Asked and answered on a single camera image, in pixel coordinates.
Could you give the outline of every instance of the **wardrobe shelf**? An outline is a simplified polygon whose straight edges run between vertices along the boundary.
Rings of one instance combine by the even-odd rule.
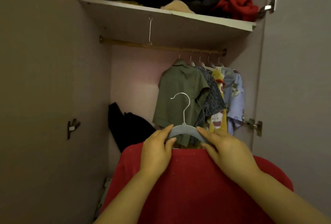
[[[79,0],[104,38],[154,46],[219,50],[220,43],[249,34],[254,22],[169,11],[106,0]]]

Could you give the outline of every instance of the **green shirt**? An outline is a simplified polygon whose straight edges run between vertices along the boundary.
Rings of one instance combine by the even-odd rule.
[[[209,85],[199,69],[188,66],[181,59],[166,70],[160,79],[153,118],[156,125],[167,127],[170,124],[183,124],[183,111],[189,101],[185,94],[178,94],[174,99],[170,99],[177,93],[186,93],[190,97],[191,104],[185,110],[185,123],[194,126],[208,96]],[[185,147],[189,140],[188,134],[177,136],[177,142]]]

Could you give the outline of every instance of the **red shirt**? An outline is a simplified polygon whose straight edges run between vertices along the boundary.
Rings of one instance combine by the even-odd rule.
[[[127,147],[116,167],[102,211],[139,171],[143,143]],[[271,162],[254,156],[259,168],[293,191]],[[204,149],[173,149],[140,214],[140,224],[273,223],[266,213],[210,159]]]

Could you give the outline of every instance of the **wooden rod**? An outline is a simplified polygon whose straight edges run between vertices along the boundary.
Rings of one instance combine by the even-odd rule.
[[[202,50],[202,49],[190,49],[190,48],[176,48],[176,47],[165,47],[165,46],[155,46],[155,45],[147,45],[147,44],[139,44],[139,43],[131,43],[120,40],[112,40],[112,39],[103,39],[103,42],[112,44],[112,45],[126,45],[132,47],[140,47],[146,49],[155,49],[155,50],[164,50],[164,51],[177,51],[177,52],[196,52],[196,53],[211,53],[211,54],[222,54],[220,51],[215,50]]]

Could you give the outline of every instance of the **metal hanger hook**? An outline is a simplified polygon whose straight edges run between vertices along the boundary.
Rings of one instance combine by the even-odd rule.
[[[153,45],[153,43],[151,42],[151,26],[152,26],[152,16],[150,15],[149,16],[149,20],[150,20],[150,23],[149,23],[149,45]]]
[[[190,97],[186,94],[186,93],[182,93],[182,94],[185,94],[187,97],[188,97],[188,105],[187,105],[187,107],[184,109],[184,111],[183,111],[183,117],[184,117],[184,123],[185,123],[185,110],[190,106],[190,104],[191,104],[191,100],[190,100]]]

